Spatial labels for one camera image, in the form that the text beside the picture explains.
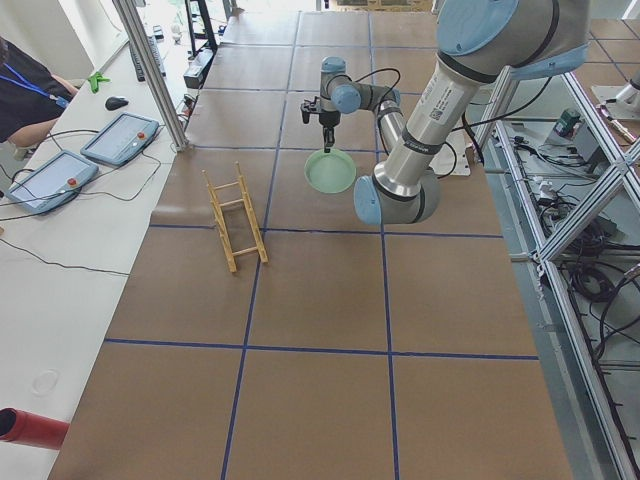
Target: computer mouse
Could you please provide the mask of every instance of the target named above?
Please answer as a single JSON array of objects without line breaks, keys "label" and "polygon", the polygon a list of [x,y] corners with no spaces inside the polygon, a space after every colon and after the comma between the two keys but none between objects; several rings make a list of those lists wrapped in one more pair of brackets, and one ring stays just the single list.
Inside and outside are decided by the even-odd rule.
[{"label": "computer mouse", "polygon": [[104,108],[107,110],[117,110],[120,107],[124,107],[129,104],[129,100],[124,97],[109,97],[104,102]]}]

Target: black shirt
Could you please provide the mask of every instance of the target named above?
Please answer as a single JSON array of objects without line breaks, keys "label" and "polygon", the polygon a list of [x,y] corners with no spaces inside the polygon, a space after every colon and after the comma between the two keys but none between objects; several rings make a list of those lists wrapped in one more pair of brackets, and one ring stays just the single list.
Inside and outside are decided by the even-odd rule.
[{"label": "black shirt", "polygon": [[[0,75],[20,82],[7,68],[10,65],[27,81],[45,92],[71,100],[69,91],[51,76],[51,72],[40,62],[24,53],[13,43],[7,42],[9,58],[0,66]],[[22,127],[58,118],[64,109],[54,100],[36,92],[0,79],[0,142],[4,142]]]}]

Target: tablet device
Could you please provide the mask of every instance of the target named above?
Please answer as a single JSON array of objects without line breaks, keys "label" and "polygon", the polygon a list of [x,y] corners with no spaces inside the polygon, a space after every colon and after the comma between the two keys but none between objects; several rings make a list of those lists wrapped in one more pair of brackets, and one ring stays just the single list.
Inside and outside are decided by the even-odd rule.
[{"label": "tablet device", "polygon": [[46,213],[71,200],[96,173],[95,163],[63,150],[17,181],[6,197],[29,213]]},{"label": "tablet device", "polygon": [[122,112],[100,130],[80,153],[96,162],[123,165],[151,142],[159,126],[156,120]]}]

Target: red cylinder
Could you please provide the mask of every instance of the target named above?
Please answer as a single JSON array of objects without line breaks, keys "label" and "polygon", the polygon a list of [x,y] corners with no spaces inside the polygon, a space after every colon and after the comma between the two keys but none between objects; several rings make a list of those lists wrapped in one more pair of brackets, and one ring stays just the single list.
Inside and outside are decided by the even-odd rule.
[{"label": "red cylinder", "polygon": [[0,440],[60,450],[69,424],[14,408],[0,410]]}]

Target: white desk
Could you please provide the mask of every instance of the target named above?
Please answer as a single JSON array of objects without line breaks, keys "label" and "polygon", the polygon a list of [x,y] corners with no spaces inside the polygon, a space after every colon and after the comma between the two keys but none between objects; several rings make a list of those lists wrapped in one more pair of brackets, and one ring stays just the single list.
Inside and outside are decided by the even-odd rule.
[{"label": "white desk", "polygon": [[[186,46],[160,46],[161,52],[168,52],[166,83],[177,105],[186,93],[182,80],[187,68]],[[162,124],[147,83],[136,80],[128,47],[118,53],[103,75],[111,81],[100,83],[96,94],[85,84],[54,133],[99,130],[123,110],[155,118]],[[104,102],[112,95],[126,97],[129,105],[107,111]],[[63,148],[74,152],[79,152],[90,138],[91,134],[56,137]],[[38,167],[57,152],[53,141],[44,142],[28,167]],[[0,220],[5,228],[2,238],[49,261],[129,272],[175,156],[166,129],[145,153],[161,165],[134,201],[106,195],[79,196],[45,216]],[[157,161],[139,156],[83,192],[110,192],[129,198],[156,167]],[[110,168],[101,166],[100,170],[102,173]],[[0,207],[0,219],[24,214],[16,206]],[[126,277],[45,265],[1,243],[0,263],[0,408],[13,407],[70,421]],[[55,451],[0,443],[0,478],[45,479],[56,455]]]}]

